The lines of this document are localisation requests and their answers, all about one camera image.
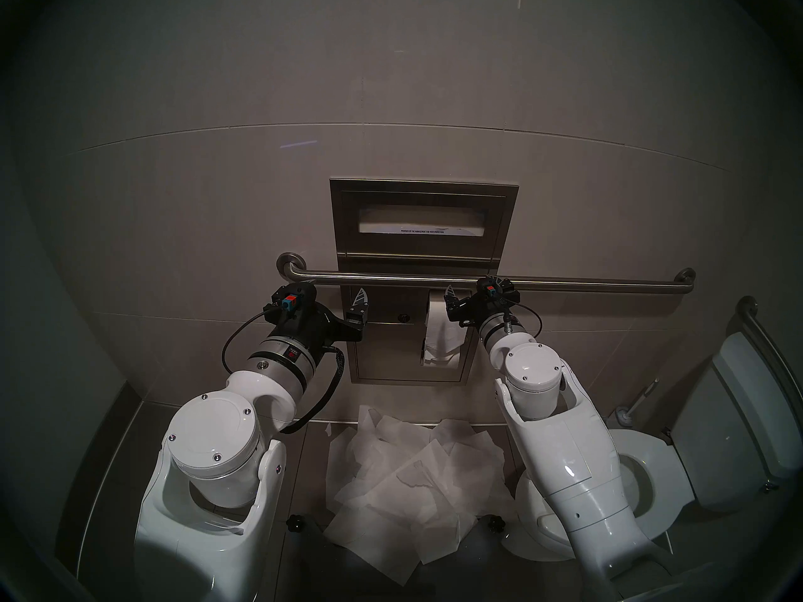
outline floor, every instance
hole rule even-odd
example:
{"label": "floor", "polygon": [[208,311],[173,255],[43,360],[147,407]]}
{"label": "floor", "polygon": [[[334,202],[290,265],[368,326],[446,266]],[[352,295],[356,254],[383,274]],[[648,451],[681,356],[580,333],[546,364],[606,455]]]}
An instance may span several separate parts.
{"label": "floor", "polygon": [[[112,463],[98,497],[79,560],[79,580],[98,599],[139,600],[133,574],[133,540],[140,500],[150,479],[159,445],[178,408],[145,402]],[[257,600],[335,599],[579,599],[580,572],[575,561],[533,563],[499,545],[499,534],[480,520],[453,555],[418,565],[400,587],[320,531],[333,518],[325,506],[330,441],[346,425],[310,423],[289,436],[285,477],[271,532]],[[505,453],[508,488],[515,490],[524,465],[508,431],[487,430]],[[242,519],[242,510],[220,510]],[[289,532],[289,515],[303,515],[301,532]]]}

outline tiled wall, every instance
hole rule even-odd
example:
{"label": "tiled wall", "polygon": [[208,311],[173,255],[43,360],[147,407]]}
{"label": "tiled wall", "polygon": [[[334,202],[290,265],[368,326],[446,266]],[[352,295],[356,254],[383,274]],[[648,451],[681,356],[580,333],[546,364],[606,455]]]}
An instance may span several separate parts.
{"label": "tiled wall", "polygon": [[[280,252],[337,267],[328,178],[397,177],[520,185],[502,274],[697,269],[679,305],[526,298],[603,413],[724,338],[792,94],[731,0],[59,0],[8,85],[39,233],[150,400],[222,386]],[[468,388],[344,383],[321,417],[498,421],[491,378],[480,353]]]}

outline toilet tank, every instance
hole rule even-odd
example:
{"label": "toilet tank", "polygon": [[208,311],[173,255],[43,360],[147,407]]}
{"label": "toilet tank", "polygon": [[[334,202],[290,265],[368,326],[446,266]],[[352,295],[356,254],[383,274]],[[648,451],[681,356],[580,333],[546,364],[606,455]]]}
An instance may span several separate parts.
{"label": "toilet tank", "polygon": [[672,429],[700,505],[739,509],[803,467],[803,440],[784,393],[741,332],[726,338]]}

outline toilet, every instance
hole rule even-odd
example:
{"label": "toilet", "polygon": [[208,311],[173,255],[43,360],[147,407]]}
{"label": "toilet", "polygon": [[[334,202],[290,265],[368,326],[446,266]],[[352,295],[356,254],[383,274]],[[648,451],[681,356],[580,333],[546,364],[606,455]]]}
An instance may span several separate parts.
{"label": "toilet", "polygon": [[[803,439],[784,393],[741,332],[723,342],[691,392],[670,446],[633,430],[611,430],[636,523],[657,539],[696,500],[735,511],[803,467]],[[503,541],[539,561],[574,558],[561,521],[525,472],[516,488],[521,527]]]}

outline black knob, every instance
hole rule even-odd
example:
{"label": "black knob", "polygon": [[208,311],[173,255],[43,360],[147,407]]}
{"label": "black knob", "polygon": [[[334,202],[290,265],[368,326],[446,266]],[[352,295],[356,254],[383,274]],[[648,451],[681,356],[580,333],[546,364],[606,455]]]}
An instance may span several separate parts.
{"label": "black knob", "polygon": [[287,519],[287,530],[291,533],[300,533],[304,530],[304,516],[292,515]]}
{"label": "black knob", "polygon": [[504,531],[504,520],[497,515],[491,516],[491,519],[488,520],[488,528],[491,529],[491,533],[501,533]]}

